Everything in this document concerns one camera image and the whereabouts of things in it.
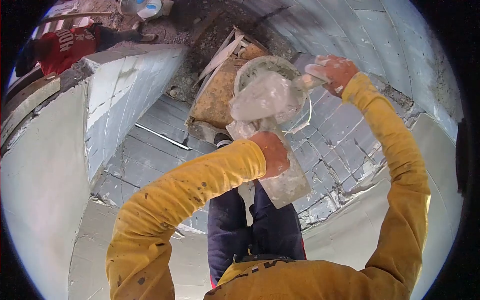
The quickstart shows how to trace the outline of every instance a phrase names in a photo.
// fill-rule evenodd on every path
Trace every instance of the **worker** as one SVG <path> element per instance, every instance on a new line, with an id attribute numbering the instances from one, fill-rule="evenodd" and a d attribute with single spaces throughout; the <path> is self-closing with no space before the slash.
<path id="1" fill-rule="evenodd" d="M 119 42 L 151 42 L 157 37 L 140 34 L 134 29 L 117 31 L 101 23 L 47 32 L 39 39 L 28 40 L 15 64 L 15 75 L 25 76 L 37 62 L 44 75 L 61 74 L 82 57 L 104 51 Z"/>
<path id="2" fill-rule="evenodd" d="M 318 56 L 305 71 L 326 81 L 324 87 L 345 105 L 360 110 L 390 169 L 389 209 L 365 268 L 305 260 L 292 206 L 273 209 L 259 183 L 249 230 L 239 216 L 244 206 L 236 188 L 287 169 L 287 151 L 271 132 L 231 142 L 224 133 L 205 128 L 205 139 L 218 150 L 146 185 L 120 209 L 106 257 L 111 299 L 174 299 L 170 237 L 209 200 L 208 262 L 216 287 L 204 299 L 410 297 L 420 275 L 430 201 L 419 148 L 390 102 L 352 61 Z"/>

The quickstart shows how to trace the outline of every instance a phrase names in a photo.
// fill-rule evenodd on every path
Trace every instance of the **white lettering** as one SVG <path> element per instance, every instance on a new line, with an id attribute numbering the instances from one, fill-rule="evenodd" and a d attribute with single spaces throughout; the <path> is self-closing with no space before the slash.
<path id="1" fill-rule="evenodd" d="M 60 52 L 67 51 L 73 45 L 73 41 L 66 42 L 65 44 L 60 44 Z"/>
<path id="2" fill-rule="evenodd" d="M 94 39 L 93 35 L 91 35 L 90 33 L 85 35 L 85 38 L 90 40 Z"/>
<path id="3" fill-rule="evenodd" d="M 73 33 L 70 32 L 69 35 L 64 35 L 59 38 L 61 44 L 73 40 Z"/>

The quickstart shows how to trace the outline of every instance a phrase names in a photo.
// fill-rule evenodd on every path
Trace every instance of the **leg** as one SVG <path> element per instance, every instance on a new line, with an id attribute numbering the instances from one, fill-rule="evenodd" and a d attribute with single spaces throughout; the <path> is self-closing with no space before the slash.
<path id="1" fill-rule="evenodd" d="M 143 35 L 140 34 L 138 31 L 133 29 L 128 30 L 121 30 L 115 33 L 116 39 L 118 40 L 117 43 L 128 41 L 128 42 L 140 42 L 143 38 Z"/>
<path id="2" fill-rule="evenodd" d="M 245 203 L 236 188 L 209 201 L 207 226 L 208 266 L 212 286 L 216 286 L 233 263 L 233 255 L 247 255 L 251 241 Z"/>
<path id="3" fill-rule="evenodd" d="M 98 29 L 100 41 L 97 46 L 97 51 L 104 51 L 120 42 L 150 42 L 156 38 L 156 35 L 142 35 L 134 29 L 118 31 L 105 26 L 98 26 Z"/>
<path id="4" fill-rule="evenodd" d="M 252 234 L 255 254 L 277 254 L 295 260 L 306 260 L 300 221 L 293 204 L 280 209 L 268 198 L 255 180 L 255 198 L 249 208 L 253 216 Z"/>

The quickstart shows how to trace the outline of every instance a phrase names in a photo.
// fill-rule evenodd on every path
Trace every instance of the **mortar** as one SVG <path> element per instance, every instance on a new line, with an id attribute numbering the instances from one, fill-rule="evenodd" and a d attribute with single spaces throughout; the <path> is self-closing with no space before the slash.
<path id="1" fill-rule="evenodd" d="M 258 131 L 270 131 L 279 137 L 287 150 L 290 167 L 278 176 L 259 180 L 276 208 L 290 204 L 312 191 L 295 153 L 278 127 L 278 124 L 290 120 L 300 112 L 305 101 L 309 99 L 308 93 L 300 90 L 294 91 L 295 96 L 291 94 L 291 81 L 299 76 L 301 74 L 295 66 L 283 58 L 255 58 L 237 72 L 234 82 L 235 97 L 230 101 L 231 109 L 236 109 L 237 112 L 244 109 L 241 114 L 249 117 L 234 120 L 227 125 L 227 130 L 234 140 L 248 139 Z M 266 116 L 266 111 L 269 111 L 269 116 L 253 120 L 258 116 Z M 241 115 L 233 113 L 233 110 L 230 113 L 233 118 Z"/>
<path id="2" fill-rule="evenodd" d="M 257 57 L 245 65 L 243 65 L 237 72 L 235 82 L 233 84 L 234 96 L 238 96 L 239 92 L 250 84 L 255 78 L 265 71 L 273 71 L 284 78 L 294 80 L 301 76 L 301 73 L 288 60 L 278 56 L 261 56 Z M 292 98 L 289 103 L 289 109 L 279 112 L 275 115 L 277 124 L 283 124 L 291 120 L 298 114 L 305 104 L 305 101 L 310 100 L 308 93 L 303 92 L 303 97 Z"/>

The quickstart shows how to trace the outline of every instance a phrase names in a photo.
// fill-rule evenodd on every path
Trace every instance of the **shoe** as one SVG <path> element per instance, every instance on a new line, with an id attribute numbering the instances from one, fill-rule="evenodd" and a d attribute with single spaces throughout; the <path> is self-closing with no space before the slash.
<path id="1" fill-rule="evenodd" d="M 140 42 L 151 42 L 156 40 L 157 38 L 158 38 L 158 35 L 149 33 L 146 35 L 142 35 L 142 39 L 140 40 Z"/>
<path id="2" fill-rule="evenodd" d="M 132 29 L 138 31 L 139 28 L 140 28 L 140 22 L 137 21 L 137 22 L 135 22 L 135 24 L 133 24 Z"/>
<path id="3" fill-rule="evenodd" d="M 214 144 L 217 147 L 232 143 L 232 138 L 227 130 L 214 127 L 203 121 L 192 122 L 187 129 L 188 133 L 201 141 Z"/>

